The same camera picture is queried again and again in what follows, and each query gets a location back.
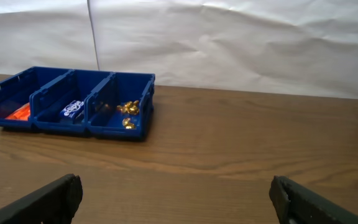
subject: brown tabletop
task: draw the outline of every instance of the brown tabletop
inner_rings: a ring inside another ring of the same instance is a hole
[[[278,223],[286,175],[358,214],[358,100],[156,86],[154,106],[145,142],[0,128],[0,208],[74,173],[73,223]]]

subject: wrinkled white paper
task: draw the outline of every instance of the wrinkled white paper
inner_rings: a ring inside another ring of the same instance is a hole
[[[0,73],[98,69],[86,0],[0,0]]]
[[[91,0],[101,70],[159,85],[358,98],[358,1]]]

